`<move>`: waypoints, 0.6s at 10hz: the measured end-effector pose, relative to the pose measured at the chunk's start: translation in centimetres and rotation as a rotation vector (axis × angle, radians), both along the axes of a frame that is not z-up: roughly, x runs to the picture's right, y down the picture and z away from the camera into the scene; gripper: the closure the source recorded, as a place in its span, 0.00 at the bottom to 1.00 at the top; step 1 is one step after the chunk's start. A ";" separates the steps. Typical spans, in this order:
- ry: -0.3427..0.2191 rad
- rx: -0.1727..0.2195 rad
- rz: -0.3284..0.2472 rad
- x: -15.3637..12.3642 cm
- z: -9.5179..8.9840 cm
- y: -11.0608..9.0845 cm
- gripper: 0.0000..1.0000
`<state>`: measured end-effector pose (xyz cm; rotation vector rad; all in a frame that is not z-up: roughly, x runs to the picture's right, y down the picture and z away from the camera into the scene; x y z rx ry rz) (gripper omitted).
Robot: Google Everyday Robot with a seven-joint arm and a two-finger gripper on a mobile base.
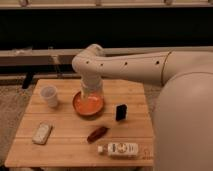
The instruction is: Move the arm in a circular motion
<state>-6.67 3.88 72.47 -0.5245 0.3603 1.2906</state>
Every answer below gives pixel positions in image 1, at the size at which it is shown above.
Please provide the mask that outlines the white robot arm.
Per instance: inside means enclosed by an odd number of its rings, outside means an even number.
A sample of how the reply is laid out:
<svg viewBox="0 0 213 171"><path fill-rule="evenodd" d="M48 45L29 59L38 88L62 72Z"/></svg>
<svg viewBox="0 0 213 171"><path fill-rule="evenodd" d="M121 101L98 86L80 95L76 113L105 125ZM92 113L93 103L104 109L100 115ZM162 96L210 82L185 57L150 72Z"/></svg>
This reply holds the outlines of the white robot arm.
<svg viewBox="0 0 213 171"><path fill-rule="evenodd" d="M112 77L160 85L152 117L154 171L213 171L213 51L164 51L107 57L92 44L72 67L85 93Z"/></svg>

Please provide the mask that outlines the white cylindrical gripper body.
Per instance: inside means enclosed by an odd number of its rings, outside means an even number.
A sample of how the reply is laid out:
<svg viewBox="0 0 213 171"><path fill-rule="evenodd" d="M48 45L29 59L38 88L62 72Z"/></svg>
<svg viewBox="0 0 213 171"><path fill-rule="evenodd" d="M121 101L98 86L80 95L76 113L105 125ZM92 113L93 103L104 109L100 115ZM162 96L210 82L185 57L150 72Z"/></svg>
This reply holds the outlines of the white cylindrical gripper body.
<svg viewBox="0 0 213 171"><path fill-rule="evenodd" d="M81 77L81 97L86 99L92 93L102 94L103 82L100 76L86 75Z"/></svg>

